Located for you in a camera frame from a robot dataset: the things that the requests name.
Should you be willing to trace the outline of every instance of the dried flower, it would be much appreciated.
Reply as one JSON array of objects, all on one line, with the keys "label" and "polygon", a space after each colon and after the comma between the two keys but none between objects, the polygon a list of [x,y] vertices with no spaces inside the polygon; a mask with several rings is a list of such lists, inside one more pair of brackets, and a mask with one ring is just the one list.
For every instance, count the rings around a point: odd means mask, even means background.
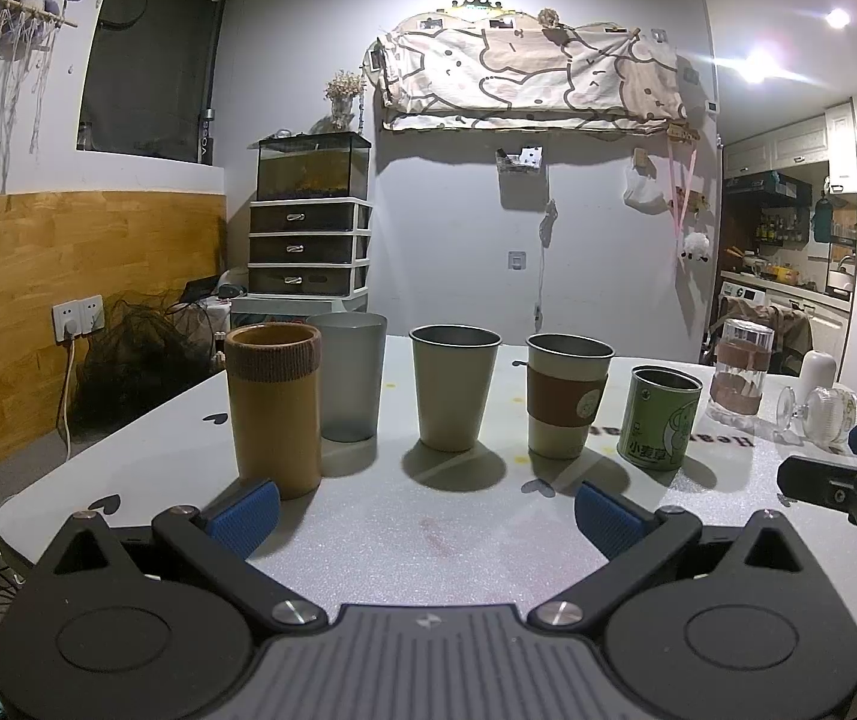
[{"label": "dried flower", "polygon": [[324,90],[324,95],[329,100],[354,100],[365,90],[365,79],[360,73],[346,73],[338,71],[337,76],[329,81]]},{"label": "dried flower", "polygon": [[539,23],[545,29],[556,29],[561,26],[561,20],[558,17],[558,11],[550,7],[542,8],[539,12]]}]

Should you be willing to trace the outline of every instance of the blue textured pad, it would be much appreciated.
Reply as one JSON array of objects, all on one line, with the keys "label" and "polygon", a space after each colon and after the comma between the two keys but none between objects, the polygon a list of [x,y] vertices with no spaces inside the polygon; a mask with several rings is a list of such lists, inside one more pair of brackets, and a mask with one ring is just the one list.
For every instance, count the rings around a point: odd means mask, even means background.
[{"label": "blue textured pad", "polygon": [[222,546],[247,560],[278,525],[281,500],[273,482],[252,490],[230,509],[209,520],[205,532]]},{"label": "blue textured pad", "polygon": [[591,485],[575,496],[578,530],[609,560],[633,547],[650,532],[649,525]]}]

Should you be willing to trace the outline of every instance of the vase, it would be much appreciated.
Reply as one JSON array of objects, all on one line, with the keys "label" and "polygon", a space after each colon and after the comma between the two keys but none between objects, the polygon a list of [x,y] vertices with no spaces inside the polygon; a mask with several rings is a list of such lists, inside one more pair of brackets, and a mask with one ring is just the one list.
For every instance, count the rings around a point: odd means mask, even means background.
[{"label": "vase", "polygon": [[331,127],[336,132],[347,132],[351,126],[354,98],[331,98]]}]

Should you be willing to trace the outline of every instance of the ceiling light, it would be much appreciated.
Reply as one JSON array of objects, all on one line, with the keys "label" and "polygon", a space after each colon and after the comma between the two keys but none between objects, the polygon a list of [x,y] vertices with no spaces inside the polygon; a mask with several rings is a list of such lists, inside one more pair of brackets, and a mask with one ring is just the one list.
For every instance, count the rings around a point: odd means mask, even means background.
[{"label": "ceiling light", "polygon": [[761,83],[772,76],[781,75],[781,69],[772,55],[761,49],[751,52],[748,59],[739,65],[738,71],[748,83]]},{"label": "ceiling light", "polygon": [[835,29],[844,29],[852,23],[852,17],[847,13],[847,10],[842,10],[839,7],[825,16],[825,20]]}]

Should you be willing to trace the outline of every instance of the wall outlet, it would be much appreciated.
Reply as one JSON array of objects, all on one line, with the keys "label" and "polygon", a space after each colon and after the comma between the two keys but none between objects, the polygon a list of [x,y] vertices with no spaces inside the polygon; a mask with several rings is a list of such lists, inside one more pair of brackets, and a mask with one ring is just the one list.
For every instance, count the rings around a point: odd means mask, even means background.
[{"label": "wall outlet", "polygon": [[59,303],[52,306],[52,324],[55,325],[55,343],[65,341],[65,325],[70,319],[75,320],[73,334],[78,338],[82,334],[82,306],[78,300],[70,300],[68,303]]},{"label": "wall outlet", "polygon": [[105,327],[105,307],[102,305],[102,295],[92,295],[91,298],[79,300],[82,308],[82,334],[94,333]]}]

